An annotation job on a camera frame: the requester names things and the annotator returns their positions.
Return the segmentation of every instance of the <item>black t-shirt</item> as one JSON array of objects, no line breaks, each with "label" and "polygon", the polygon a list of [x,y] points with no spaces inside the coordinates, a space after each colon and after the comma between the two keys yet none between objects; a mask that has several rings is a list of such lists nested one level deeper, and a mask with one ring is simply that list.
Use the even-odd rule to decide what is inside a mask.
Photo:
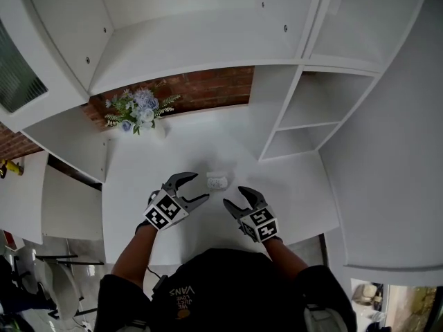
[{"label": "black t-shirt", "polygon": [[137,285],[106,275],[95,331],[305,331],[306,304],[335,309],[355,330],[350,302],[328,268],[310,267],[288,282],[261,253],[210,249],[168,277],[152,301]]}]

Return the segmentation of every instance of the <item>white chair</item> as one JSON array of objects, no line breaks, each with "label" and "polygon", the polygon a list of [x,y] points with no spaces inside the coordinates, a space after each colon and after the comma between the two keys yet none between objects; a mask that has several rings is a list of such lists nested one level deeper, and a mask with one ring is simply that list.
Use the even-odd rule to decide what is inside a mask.
[{"label": "white chair", "polygon": [[102,262],[75,262],[60,261],[58,259],[74,258],[73,256],[36,256],[35,275],[42,283],[44,289],[54,301],[57,309],[48,313],[52,318],[58,320],[70,320],[72,317],[86,315],[97,311],[96,308],[79,311],[80,302],[83,297],[74,280],[71,270],[68,268],[71,264],[103,265]]}]

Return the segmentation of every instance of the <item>yellow object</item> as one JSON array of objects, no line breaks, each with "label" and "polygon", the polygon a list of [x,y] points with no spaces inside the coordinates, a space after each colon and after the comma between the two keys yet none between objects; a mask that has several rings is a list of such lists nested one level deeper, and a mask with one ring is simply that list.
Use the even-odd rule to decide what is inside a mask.
[{"label": "yellow object", "polygon": [[0,160],[0,165],[5,165],[6,169],[15,172],[19,176],[23,174],[23,167],[13,163],[11,160]]}]

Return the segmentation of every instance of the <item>brick wall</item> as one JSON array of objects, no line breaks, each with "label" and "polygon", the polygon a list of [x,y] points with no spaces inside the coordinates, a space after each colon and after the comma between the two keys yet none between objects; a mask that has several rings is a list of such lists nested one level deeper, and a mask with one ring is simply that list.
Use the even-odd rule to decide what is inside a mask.
[{"label": "brick wall", "polygon": [[89,102],[81,107],[98,127],[105,130],[105,115],[111,113],[111,110],[105,106],[105,100],[112,99],[114,95],[121,95],[125,89],[135,91],[139,88],[151,88],[163,79],[166,84],[156,90],[156,97],[160,101],[174,94],[182,96],[173,104],[175,111],[169,114],[231,106],[234,104],[246,104],[251,93],[253,74],[253,66],[178,74],[162,79],[139,82],[101,93],[91,97]]},{"label": "brick wall", "polygon": [[14,133],[0,123],[0,159],[11,160],[41,150],[22,133]]}]

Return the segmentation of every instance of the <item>blue flower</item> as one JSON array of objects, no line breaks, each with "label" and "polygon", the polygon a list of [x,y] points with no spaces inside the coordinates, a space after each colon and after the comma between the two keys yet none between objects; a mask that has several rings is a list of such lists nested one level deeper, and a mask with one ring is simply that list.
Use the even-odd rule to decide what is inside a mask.
[{"label": "blue flower", "polygon": [[134,95],[134,101],[141,109],[151,108],[150,100],[154,98],[154,94],[148,89],[137,90]]},{"label": "blue flower", "polygon": [[156,110],[159,107],[159,100],[157,100],[155,97],[150,98],[147,101],[147,106],[152,110]]},{"label": "blue flower", "polygon": [[128,120],[123,120],[120,125],[124,131],[130,131],[132,129],[132,123]]}]

